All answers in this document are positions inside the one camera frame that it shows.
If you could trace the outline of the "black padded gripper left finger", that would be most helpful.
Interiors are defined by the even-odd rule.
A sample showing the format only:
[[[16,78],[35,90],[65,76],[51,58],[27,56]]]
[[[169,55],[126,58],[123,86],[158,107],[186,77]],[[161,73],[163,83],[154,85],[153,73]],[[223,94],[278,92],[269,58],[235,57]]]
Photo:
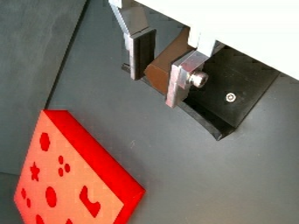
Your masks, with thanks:
[[[135,0],[109,0],[109,3],[125,34],[131,79],[141,80],[155,59],[157,29],[150,27],[145,6]]]

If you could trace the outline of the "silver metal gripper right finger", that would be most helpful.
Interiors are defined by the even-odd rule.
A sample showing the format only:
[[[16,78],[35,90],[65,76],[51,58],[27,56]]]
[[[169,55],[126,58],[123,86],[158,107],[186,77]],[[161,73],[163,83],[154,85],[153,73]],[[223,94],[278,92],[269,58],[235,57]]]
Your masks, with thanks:
[[[194,49],[189,50],[171,65],[166,104],[175,108],[187,98],[191,86],[202,88],[209,75],[202,71],[205,62],[225,47],[225,45],[207,33],[191,29],[189,43]]]

